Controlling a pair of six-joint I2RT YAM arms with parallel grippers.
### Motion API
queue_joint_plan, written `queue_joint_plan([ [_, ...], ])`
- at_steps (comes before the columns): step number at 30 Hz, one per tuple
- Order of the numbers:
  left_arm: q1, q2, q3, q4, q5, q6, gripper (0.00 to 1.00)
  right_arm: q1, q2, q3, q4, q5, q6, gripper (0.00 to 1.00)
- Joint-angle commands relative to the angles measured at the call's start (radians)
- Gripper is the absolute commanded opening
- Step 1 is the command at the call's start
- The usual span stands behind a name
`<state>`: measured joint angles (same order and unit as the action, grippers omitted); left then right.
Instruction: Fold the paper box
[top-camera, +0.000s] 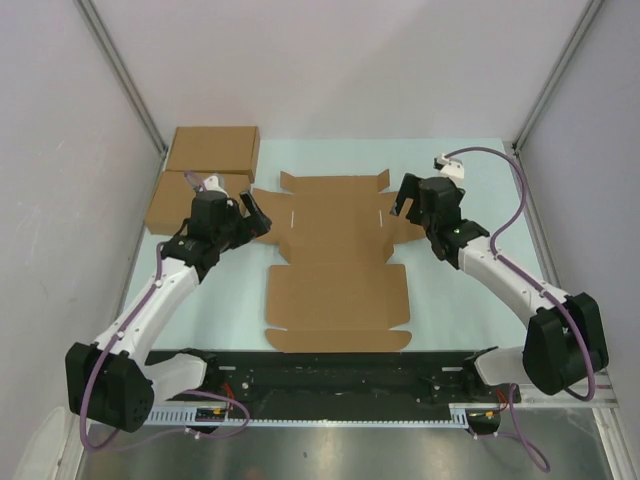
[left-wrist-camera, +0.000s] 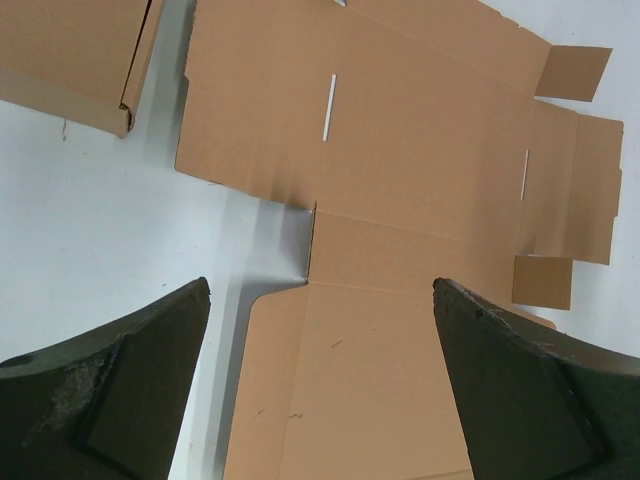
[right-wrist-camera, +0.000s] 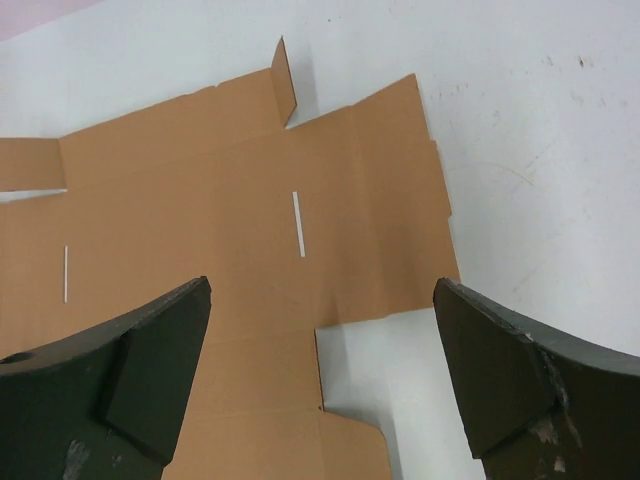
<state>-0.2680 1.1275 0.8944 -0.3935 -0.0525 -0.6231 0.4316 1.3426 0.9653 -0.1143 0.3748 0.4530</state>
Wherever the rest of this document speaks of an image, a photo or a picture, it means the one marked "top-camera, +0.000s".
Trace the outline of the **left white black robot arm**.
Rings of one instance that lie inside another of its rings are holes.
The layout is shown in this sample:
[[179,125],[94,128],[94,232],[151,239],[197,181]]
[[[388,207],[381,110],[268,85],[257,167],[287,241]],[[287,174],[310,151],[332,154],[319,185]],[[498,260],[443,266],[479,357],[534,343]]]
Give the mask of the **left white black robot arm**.
[[65,356],[70,410],[132,433],[154,404],[190,391],[214,397],[221,376],[192,350],[149,365],[146,360],[177,308],[203,282],[223,253],[267,234],[270,219],[248,191],[238,199],[221,190],[199,192],[178,232],[156,248],[155,270],[121,315],[89,344],[74,343]]

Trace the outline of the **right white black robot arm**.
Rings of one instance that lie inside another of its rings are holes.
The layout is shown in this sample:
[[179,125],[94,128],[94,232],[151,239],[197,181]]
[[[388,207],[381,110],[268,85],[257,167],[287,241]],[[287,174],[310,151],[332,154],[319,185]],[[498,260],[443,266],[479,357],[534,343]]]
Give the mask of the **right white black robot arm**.
[[475,279],[523,323],[523,346],[475,354],[461,376],[463,393],[484,401],[497,385],[531,383],[552,396],[565,392],[588,402],[596,374],[609,363],[600,309],[588,294],[570,295],[536,279],[496,246],[490,233],[463,218],[464,190],[446,177],[404,175],[391,208],[423,228],[434,255]]

